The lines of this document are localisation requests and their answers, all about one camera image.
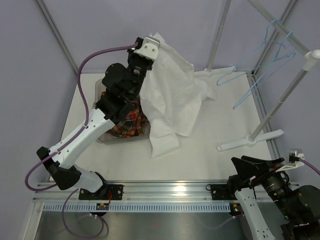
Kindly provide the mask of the white shirt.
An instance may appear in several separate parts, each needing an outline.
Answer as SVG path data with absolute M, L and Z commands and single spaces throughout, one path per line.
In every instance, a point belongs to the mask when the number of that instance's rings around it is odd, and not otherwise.
M 194 65 L 185 60 L 156 33 L 159 53 L 143 81 L 139 94 L 142 112 L 150 123 L 151 157 L 180 148 L 178 136 L 189 137 L 202 102 L 216 100 L 217 93 L 195 78 Z

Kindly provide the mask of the red plaid shirt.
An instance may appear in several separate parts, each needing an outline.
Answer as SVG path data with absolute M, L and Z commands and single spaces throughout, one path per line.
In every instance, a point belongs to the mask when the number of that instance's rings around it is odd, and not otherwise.
M 140 98 L 132 101 L 132 103 L 133 110 L 126 115 L 123 121 L 108 130 L 106 134 L 114 138 L 139 137 L 145 134 L 145 128 L 149 121 L 143 113 Z

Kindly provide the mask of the light blue wire hanger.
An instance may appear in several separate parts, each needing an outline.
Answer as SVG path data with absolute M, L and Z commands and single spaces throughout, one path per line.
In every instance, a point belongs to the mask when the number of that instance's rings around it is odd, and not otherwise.
M 232 73 L 234 73 L 238 67 L 242 67 L 245 63 L 248 62 L 248 60 L 251 58 L 251 56 L 253 56 L 258 50 L 262 49 L 262 47 L 266 47 L 267 44 L 270 44 L 271 46 L 273 45 L 278 45 L 278 52 L 280 52 L 281 49 L 285 49 L 286 48 L 286 45 L 284 44 L 284 40 L 282 40 L 282 42 L 277 42 L 275 40 L 267 40 L 268 38 L 268 34 L 269 34 L 269 28 L 272 26 L 274 29 L 276 28 L 275 27 L 275 24 L 276 23 L 281 23 L 281 20 L 279 18 L 275 18 L 274 20 L 271 21 L 271 23 L 268 24 L 268 26 L 266 27 L 265 29 L 265 36 L 264 36 L 264 39 L 262 41 L 262 43 L 256 47 L 255 49 L 253 49 L 250 53 L 248 53 L 247 55 L 245 55 L 244 57 L 241 58 L 241 60 L 236 63 L 234 66 L 231 67 L 231 70 L 227 71 L 227 73 L 225 73 L 223 76 L 221 76 L 217 81 L 216 81 L 216 85 L 217 86 L 221 86 L 221 85 L 224 85 L 230 81 L 233 81 L 234 79 L 240 77 L 240 75 L 234 77 L 234 78 L 231 78 L 231 79 L 228 79 L 226 81 L 222 81 L 222 79 Z

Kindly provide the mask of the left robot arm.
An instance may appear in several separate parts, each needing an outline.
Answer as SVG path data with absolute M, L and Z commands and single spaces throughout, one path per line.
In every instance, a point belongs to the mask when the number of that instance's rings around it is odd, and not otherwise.
M 41 163 L 61 191 L 82 188 L 98 200 L 107 195 L 106 180 L 98 172 L 78 167 L 76 160 L 97 138 L 123 121 L 133 110 L 159 49 L 147 44 L 133 46 L 127 52 L 127 66 L 113 63 L 105 70 L 102 79 L 105 94 L 93 109 L 85 107 L 84 121 L 60 142 L 37 150 Z

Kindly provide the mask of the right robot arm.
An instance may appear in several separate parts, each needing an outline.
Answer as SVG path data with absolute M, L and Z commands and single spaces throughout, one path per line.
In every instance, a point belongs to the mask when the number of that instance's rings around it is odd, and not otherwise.
M 286 240 L 318 240 L 320 238 L 320 190 L 312 185 L 303 185 L 293 190 L 286 173 L 307 165 L 316 173 L 320 171 L 304 159 L 291 155 L 284 164 L 283 158 L 263 160 L 243 155 L 232 157 L 237 174 L 227 180 L 226 192 L 237 199 L 244 210 L 253 239 L 266 239 L 267 226 L 258 207 L 249 200 L 249 192 L 262 186 L 288 221 L 281 225 Z

